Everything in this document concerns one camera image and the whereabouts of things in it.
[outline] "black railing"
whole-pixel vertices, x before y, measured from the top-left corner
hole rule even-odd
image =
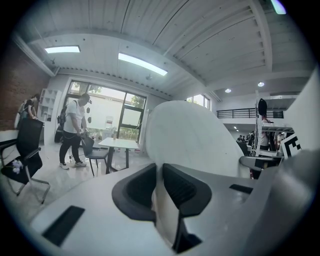
[[[268,118],[284,118],[284,112],[281,110],[267,110]],[[256,118],[256,109],[253,108],[238,108],[229,110],[218,110],[218,118]]]

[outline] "white cloth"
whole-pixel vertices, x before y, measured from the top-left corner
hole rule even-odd
[[[267,119],[263,119],[262,120],[262,123],[269,123]],[[269,145],[269,139],[267,137],[267,135],[262,132],[261,134],[261,143],[260,143],[261,146],[268,146]]]
[[[72,124],[70,113],[75,114],[76,123],[78,124],[79,129],[81,129],[81,121],[85,116],[85,108],[84,106],[79,106],[79,102],[75,102],[74,100],[66,107],[63,130],[67,133],[76,134],[77,131]]]

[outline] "white floor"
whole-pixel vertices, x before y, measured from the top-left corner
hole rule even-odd
[[[47,205],[63,196],[70,189],[74,188],[76,185],[85,182],[89,179],[94,179],[89,163],[89,159],[85,158],[83,155],[82,148],[79,148],[79,157],[82,161],[87,163],[86,167],[74,167],[75,160],[69,159],[69,154],[71,154],[71,148],[65,156],[65,162],[69,166],[69,170],[64,170],[59,167],[59,144],[53,144],[52,146],[41,146],[40,157],[42,159],[43,166],[37,171],[33,176],[35,179],[44,180],[50,183],[51,188],[46,196],[43,204],[38,203],[34,195],[31,192],[30,184],[28,183],[22,190],[19,196],[16,196],[10,189],[8,185],[7,178],[0,174],[0,189],[2,195],[12,202],[12,207],[17,211],[21,219],[25,220],[27,223],[33,219],[33,217],[40,212]],[[10,156],[6,159],[6,162],[11,161],[13,158],[18,156],[18,152],[13,151]],[[96,161],[92,160],[92,167],[94,176],[106,175],[106,164],[104,160],[98,160],[98,169]],[[129,152],[129,166],[139,166],[143,164],[152,163],[152,160],[146,156],[141,156],[140,153],[131,150]],[[126,167],[126,154],[124,149],[118,151],[115,150],[112,159],[112,166],[117,169],[122,169]],[[39,197],[41,197],[47,188],[45,184],[33,183],[36,188],[35,191]],[[18,190],[20,184],[12,181],[13,187]]]

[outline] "recessed light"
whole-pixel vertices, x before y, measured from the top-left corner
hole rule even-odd
[[[286,9],[284,6],[279,2],[279,0],[271,0],[273,8],[277,14],[287,14]]]
[[[123,53],[119,53],[118,55],[118,59],[121,60],[121,61],[125,61],[125,62],[130,62],[132,64],[136,64],[138,66],[141,66],[141,67],[144,67],[148,70],[151,70],[153,72],[156,72],[162,76],[164,76],[166,73],[168,73],[167,71],[155,66],[155,65],[152,65],[142,59],[139,59],[139,58],[136,58],[136,57],[132,57],[132,56],[129,56],[129,55],[126,55],[126,54],[123,54]]]
[[[44,48],[48,54],[56,53],[80,53],[80,48],[77,45],[70,46],[54,46]]]

